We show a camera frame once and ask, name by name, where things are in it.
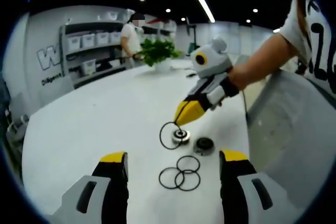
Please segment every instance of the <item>potted plant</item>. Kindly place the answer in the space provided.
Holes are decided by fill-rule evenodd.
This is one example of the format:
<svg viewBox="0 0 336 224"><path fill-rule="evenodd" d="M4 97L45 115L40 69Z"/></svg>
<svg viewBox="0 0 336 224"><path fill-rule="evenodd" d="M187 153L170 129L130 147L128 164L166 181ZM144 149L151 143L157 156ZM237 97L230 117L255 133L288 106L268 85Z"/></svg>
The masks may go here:
<svg viewBox="0 0 336 224"><path fill-rule="evenodd" d="M175 50L175 45L171 41L151 41L146 39L142 44L143 62L150 67L155 67L158 71L170 69L169 59L178 58L182 52Z"/></svg>

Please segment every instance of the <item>o-ring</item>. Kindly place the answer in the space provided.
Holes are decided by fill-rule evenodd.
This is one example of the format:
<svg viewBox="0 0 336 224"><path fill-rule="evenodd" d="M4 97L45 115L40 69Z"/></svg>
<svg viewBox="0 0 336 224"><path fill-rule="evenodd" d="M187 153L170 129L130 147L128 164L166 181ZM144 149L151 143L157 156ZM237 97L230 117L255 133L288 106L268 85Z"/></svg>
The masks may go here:
<svg viewBox="0 0 336 224"><path fill-rule="evenodd" d="M180 175L180 174L182 174L183 175L183 179L182 179L182 181L184 182L184 175L185 174L189 174L189 175L191 175L191 174L196 174L197 176L198 176L198 183L197 183L197 185L194 187L194 188L191 188L191 189L183 189L183 188L181 188L181 185L183 184L183 182L180 184L180 185L177 185L177 178L178 178L178 176ZM182 170L182 171L180 171L176 176L175 176L175 185L176 185L176 187L179 189L179 190L181 190L181 191L193 191L193 190L195 190L199 185L200 185L200 183L201 183L201 177L200 177L200 175L197 173L197 172L194 172L193 170L189 170L189 169L186 169L186 170Z"/></svg>
<svg viewBox="0 0 336 224"><path fill-rule="evenodd" d="M179 131L182 131L181 128L178 126L177 123L175 123L175 122L167 122L167 123L165 123L165 124L162 126L162 128L161 128L161 130L160 130L160 135L159 135L160 142L161 142L162 146L165 147L166 149L168 149L168 150L175 150L175 149L179 148L179 147L183 144L182 141L180 141L180 142L179 142L175 147L173 147L173 148L169 148L169 147L165 146L164 143L163 143L163 141L162 141L161 134L162 134L163 128L165 128L168 124L174 124L174 125L176 125L176 126L178 127L178 130L179 130Z"/></svg>
<svg viewBox="0 0 336 224"><path fill-rule="evenodd" d="M195 160L197 161L197 163L198 163L198 167L196 168L196 170L191 170L191 169L181 170L181 169L179 168L179 161L182 160L182 159L184 159L185 157L190 157L190 158L193 158L193 159L195 159ZM194 157L194 156L183 156L183 157L180 157L180 158L178 159L178 161L176 162L176 168L177 168L180 172L183 171L184 174L195 173L195 172L197 172L197 171L200 169L200 166L201 166L200 161L199 161L196 157Z"/></svg>
<svg viewBox="0 0 336 224"><path fill-rule="evenodd" d="M182 184L184 183L184 174L182 173L182 175L183 175L183 179L182 179L182 182L178 185L177 184L177 182L176 182L176 178L175 178L175 187L169 187L169 186L165 186L162 182L161 182L161 175L166 171L166 170L169 170L169 169L176 169L176 170L178 170L179 171L179 173L178 174L180 174L180 170L179 169L177 169L176 167L167 167L166 169L163 169L161 172L160 172L160 174L159 174L159 183L160 183L160 185L161 186L163 186L164 188L166 188L166 189L170 189L170 190L173 190L173 189L177 189L177 188L179 188L180 186L182 186Z"/></svg>

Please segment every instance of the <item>white table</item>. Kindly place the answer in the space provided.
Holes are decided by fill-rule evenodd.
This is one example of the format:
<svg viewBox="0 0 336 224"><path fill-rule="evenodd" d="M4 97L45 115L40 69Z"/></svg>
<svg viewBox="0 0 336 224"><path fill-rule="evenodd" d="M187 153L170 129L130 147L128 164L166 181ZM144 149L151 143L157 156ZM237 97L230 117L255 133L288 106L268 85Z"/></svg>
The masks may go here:
<svg viewBox="0 0 336 224"><path fill-rule="evenodd" d="M191 62L176 60L173 65L190 67ZM53 214L63 193L83 175L91 175L101 157L127 151L128 223L223 223L218 151L238 150L247 156L249 151L239 95L183 127L191 132L192 140L207 136L215 142L213 155L198 157L199 188L167 190L158 182L161 170L192 154L192 143L170 151L159 142L161 126L173 120L178 104L197 82L197 77L186 78L189 73L158 74L147 66L139 67L83 86L34 114L24 141L23 181L28 197L42 214ZM167 145L174 129L172 125L163 131ZM193 167L191 159L182 166ZM175 175L172 170L162 180L173 186ZM186 175L183 187L195 183L195 175Z"/></svg>

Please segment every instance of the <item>woman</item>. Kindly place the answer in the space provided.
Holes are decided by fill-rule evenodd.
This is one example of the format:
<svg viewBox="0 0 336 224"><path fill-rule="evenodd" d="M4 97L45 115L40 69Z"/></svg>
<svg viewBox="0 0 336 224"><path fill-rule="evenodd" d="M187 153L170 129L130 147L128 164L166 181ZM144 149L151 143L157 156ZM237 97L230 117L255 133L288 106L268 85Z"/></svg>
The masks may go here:
<svg viewBox="0 0 336 224"><path fill-rule="evenodd" d="M137 55L141 51L140 39L137 34L137 27L145 24L145 16L139 13L132 14L121 30L122 57L125 59L126 67L135 67L134 60L142 60Z"/></svg>
<svg viewBox="0 0 336 224"><path fill-rule="evenodd" d="M229 78L239 90L273 73L294 56L308 66L305 77L336 98L334 0L292 0L280 32L249 60L235 66Z"/></svg>

